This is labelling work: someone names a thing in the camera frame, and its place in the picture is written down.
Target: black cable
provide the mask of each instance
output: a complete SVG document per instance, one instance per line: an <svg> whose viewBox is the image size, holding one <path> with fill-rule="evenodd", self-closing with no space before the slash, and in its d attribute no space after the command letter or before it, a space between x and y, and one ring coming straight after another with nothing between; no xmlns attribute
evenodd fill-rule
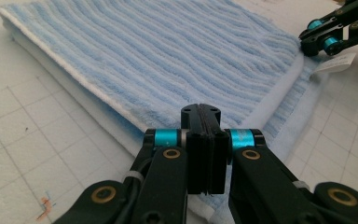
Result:
<svg viewBox="0 0 358 224"><path fill-rule="evenodd" d="M143 173L150 165L152 159L147 159L143 161L139 167L138 172ZM141 181L138 178L127 176L127 178L131 179L130 183L130 193L128 196L128 202L124 205L124 207L121 209L120 214L116 218L115 224L123 224L123 223L129 223L133 207L135 206L136 200L139 195L139 191L141 190Z"/></svg>

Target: teal bearing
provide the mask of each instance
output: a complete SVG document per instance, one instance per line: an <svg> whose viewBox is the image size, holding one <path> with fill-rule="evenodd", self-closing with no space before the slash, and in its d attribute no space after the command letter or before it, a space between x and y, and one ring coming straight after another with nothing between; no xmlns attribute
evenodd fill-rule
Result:
<svg viewBox="0 0 358 224"><path fill-rule="evenodd" d="M311 21L310 24L308 25L308 29L309 30L313 30L316 27L322 25L323 23L321 21L315 20L315 21Z"/></svg>
<svg viewBox="0 0 358 224"><path fill-rule="evenodd" d="M324 41L324 51L328 54L331 55L332 53L334 53L334 49L335 49L335 45L338 43L339 41L335 38L335 37L328 37L327 39L325 39Z"/></svg>
<svg viewBox="0 0 358 224"><path fill-rule="evenodd" d="M242 147L254 147L255 138L250 129L230 129L232 154Z"/></svg>
<svg viewBox="0 0 358 224"><path fill-rule="evenodd" d="M176 129L156 129L155 147L177 147L178 132Z"/></svg>

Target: zip tie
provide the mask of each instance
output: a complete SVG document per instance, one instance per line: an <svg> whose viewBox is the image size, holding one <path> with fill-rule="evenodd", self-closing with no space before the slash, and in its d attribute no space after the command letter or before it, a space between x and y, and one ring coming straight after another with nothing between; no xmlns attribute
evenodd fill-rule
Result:
<svg viewBox="0 0 358 224"><path fill-rule="evenodd" d="M302 180L296 180L293 181L293 184L295 185L296 188L298 189L307 189L310 190L310 186L308 186L308 184Z"/></svg>
<svg viewBox="0 0 358 224"><path fill-rule="evenodd" d="M145 178L144 176L139 173L138 171L128 171L124 176L123 176L123 179L121 182L124 182L124 180L127 178L127 177L133 177L133 178L137 178L139 179L139 181L141 181L141 184L144 182Z"/></svg>

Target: towel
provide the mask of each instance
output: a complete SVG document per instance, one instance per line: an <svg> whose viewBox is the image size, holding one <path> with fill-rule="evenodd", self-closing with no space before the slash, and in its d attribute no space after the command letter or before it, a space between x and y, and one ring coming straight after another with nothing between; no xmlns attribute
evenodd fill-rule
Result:
<svg viewBox="0 0 358 224"><path fill-rule="evenodd" d="M95 97L132 155L132 136L179 128L180 108L204 103L222 110L224 128L263 129L284 160L322 86L296 37L229 0L52 0L0 15ZM226 194L191 197L189 207L232 221Z"/></svg>

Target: brass bushing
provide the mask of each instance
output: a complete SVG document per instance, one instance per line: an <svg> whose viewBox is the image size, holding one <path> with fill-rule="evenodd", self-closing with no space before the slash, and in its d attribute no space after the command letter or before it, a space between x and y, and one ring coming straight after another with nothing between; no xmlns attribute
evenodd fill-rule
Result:
<svg viewBox="0 0 358 224"><path fill-rule="evenodd" d="M167 159L176 159L180 157L180 151L177 149L167 149L165 150L162 155Z"/></svg>
<svg viewBox="0 0 358 224"><path fill-rule="evenodd" d="M108 203L116 196L116 189L111 186L103 186L92 192L91 199L95 203Z"/></svg>
<svg viewBox="0 0 358 224"><path fill-rule="evenodd" d="M356 29L357 27L358 27L358 23L357 23L357 22L351 25L351 28L353 28L353 29Z"/></svg>
<svg viewBox="0 0 358 224"><path fill-rule="evenodd" d="M261 157L260 153L250 149L244 150L242 152L242 156L246 159L253 160L253 161L258 160Z"/></svg>
<svg viewBox="0 0 358 224"><path fill-rule="evenodd" d="M349 192L347 192L344 189L337 189L337 188L332 188L329 189L327 191L328 196L330 196L330 198L332 198L334 201L336 201L337 203L341 203L347 206L355 206L356 204L358 204L357 199ZM343 200L341 198L339 198L337 195L338 194L343 194L345 195L348 200Z"/></svg>

